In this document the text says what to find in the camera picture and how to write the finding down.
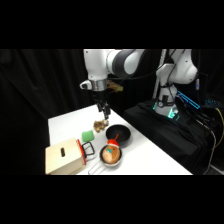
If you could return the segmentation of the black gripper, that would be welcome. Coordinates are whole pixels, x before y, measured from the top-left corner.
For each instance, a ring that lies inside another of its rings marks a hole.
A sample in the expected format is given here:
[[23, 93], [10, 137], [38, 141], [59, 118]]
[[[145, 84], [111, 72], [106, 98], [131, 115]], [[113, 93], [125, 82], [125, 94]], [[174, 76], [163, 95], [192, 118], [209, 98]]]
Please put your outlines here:
[[106, 103], [107, 102], [107, 91], [106, 90], [93, 91], [93, 99], [94, 99], [95, 103], [98, 104], [99, 112], [103, 111], [105, 120], [108, 120], [109, 115], [111, 114], [111, 111], [110, 111], [110, 105]]

